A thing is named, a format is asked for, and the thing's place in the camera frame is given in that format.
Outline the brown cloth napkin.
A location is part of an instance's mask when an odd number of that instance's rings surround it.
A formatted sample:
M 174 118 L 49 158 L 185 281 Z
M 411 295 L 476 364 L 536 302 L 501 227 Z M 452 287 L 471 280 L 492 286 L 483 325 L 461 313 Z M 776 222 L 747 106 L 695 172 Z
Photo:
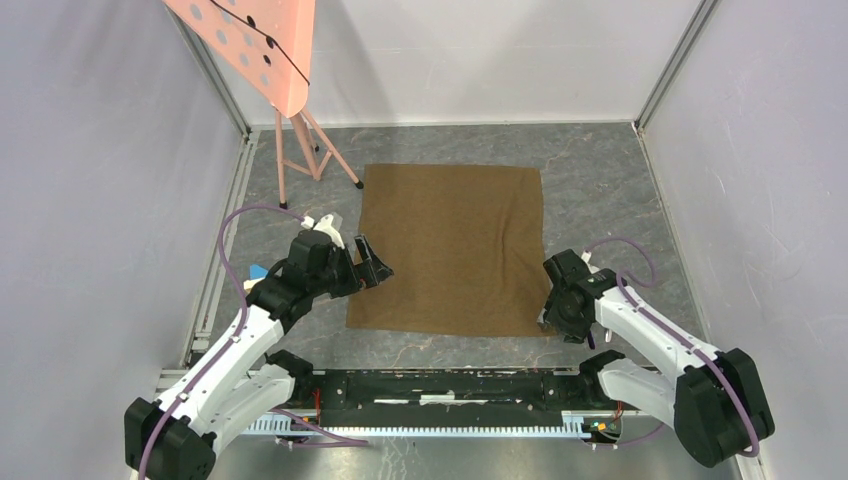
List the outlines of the brown cloth napkin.
M 544 335 L 543 207 L 535 168 L 367 166 L 359 231 L 394 274 L 350 299 L 347 327 Z

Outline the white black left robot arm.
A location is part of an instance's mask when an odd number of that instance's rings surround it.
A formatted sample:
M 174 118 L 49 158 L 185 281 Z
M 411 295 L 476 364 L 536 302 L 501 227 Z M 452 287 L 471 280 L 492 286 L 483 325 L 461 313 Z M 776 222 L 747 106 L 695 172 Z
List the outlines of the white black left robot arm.
M 331 227 L 301 231 L 245 296 L 210 350 L 156 400 L 135 399 L 124 414 L 126 464 L 142 479 L 206 479 L 218 456 L 271 408 L 306 405 L 313 379 L 274 362 L 247 370 L 308 314 L 316 298 L 341 298 L 380 285 L 393 270 L 367 238 L 352 255 Z

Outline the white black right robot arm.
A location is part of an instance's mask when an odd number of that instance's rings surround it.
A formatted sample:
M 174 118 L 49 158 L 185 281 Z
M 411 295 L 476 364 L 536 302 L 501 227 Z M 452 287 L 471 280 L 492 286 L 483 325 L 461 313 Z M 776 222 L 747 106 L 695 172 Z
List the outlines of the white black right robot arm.
M 591 408 L 621 402 L 671 428 L 699 464 L 714 467 L 733 456 L 755 457 L 776 425 L 754 359 L 739 348 L 723 351 L 688 333 L 651 306 L 633 277 L 564 250 L 543 268 L 551 282 L 541 323 L 567 343 L 587 343 L 600 326 L 651 363 L 601 352 L 579 366 L 577 392 Z

